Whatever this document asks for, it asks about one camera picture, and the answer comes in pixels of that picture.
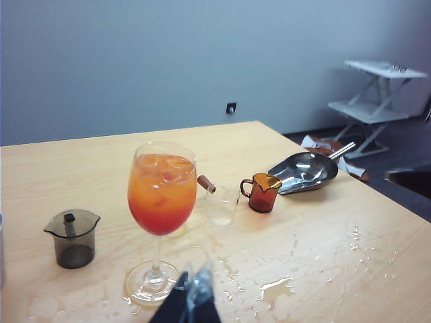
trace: gray measuring cup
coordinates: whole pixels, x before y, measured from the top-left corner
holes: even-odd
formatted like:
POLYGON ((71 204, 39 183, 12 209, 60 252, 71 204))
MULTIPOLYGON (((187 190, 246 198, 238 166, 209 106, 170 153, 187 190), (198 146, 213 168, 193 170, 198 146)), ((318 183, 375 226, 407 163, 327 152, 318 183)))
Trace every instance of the gray measuring cup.
POLYGON ((77 269, 94 258, 94 229, 100 217, 86 210, 68 210, 54 216, 44 229, 53 235, 57 264, 77 269))

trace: glass stem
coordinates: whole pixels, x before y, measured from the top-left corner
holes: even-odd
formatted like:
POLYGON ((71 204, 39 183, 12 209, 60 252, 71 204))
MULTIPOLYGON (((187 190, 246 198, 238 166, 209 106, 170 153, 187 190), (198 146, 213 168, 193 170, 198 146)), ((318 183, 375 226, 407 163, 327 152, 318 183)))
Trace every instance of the glass stem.
POLYGON ((153 278, 160 277, 160 244, 162 243, 162 236, 156 237, 156 246, 154 247, 153 265, 151 267, 151 276, 153 278))

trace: white paper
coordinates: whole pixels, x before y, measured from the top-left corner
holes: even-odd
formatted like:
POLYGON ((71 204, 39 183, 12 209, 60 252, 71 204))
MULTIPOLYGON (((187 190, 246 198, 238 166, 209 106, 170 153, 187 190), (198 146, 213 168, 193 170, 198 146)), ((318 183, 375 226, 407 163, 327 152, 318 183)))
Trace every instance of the white paper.
POLYGON ((316 141, 312 139, 309 135, 305 136, 301 142, 301 146, 305 148, 317 148, 317 147, 324 147, 324 148, 331 148, 331 145, 328 143, 324 143, 323 141, 316 141))
POLYGON ((340 170, 346 171, 349 174, 355 174, 357 177, 361 177, 365 172, 364 168, 355 167, 346 163, 344 157, 339 159, 338 168, 340 170))

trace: white folding table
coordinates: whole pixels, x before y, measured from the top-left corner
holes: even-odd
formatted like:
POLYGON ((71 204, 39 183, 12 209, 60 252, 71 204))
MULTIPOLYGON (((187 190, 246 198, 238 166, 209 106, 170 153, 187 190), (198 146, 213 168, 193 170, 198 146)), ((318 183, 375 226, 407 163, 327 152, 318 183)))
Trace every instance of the white folding table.
POLYGON ((359 72, 369 74, 371 79, 351 100, 328 103, 328 107, 350 120, 350 123, 334 137, 334 140, 340 140, 354 125, 358 124, 364 131, 365 140, 357 150, 347 154, 349 158, 387 151, 389 148, 377 143, 376 137, 388 125, 388 122, 409 118, 408 113, 392 107, 393 98, 412 79, 421 79, 428 75, 385 61, 344 61, 344 63, 359 72), (389 83, 391 79, 402 79, 402 82, 391 90, 389 83), (376 102, 361 100, 372 86, 376 88, 376 102), (371 143, 374 143, 376 148, 364 152, 364 149, 371 143))

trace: scoop handle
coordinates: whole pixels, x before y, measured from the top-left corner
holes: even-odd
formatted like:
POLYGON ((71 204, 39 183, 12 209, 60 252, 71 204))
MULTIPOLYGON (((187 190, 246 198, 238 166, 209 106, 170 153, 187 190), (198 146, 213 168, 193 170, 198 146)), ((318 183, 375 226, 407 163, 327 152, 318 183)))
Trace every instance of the scoop handle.
POLYGON ((205 175, 200 175, 200 177, 197 178, 197 182, 199 185, 201 185, 204 189, 208 190, 211 194, 213 194, 216 191, 216 187, 214 186, 211 181, 206 178, 205 175))
POLYGON ((356 147, 356 144, 352 141, 351 143, 337 150, 335 153, 331 154, 329 158, 331 158, 332 160, 340 158, 347 154, 349 151, 351 151, 354 147, 356 147))

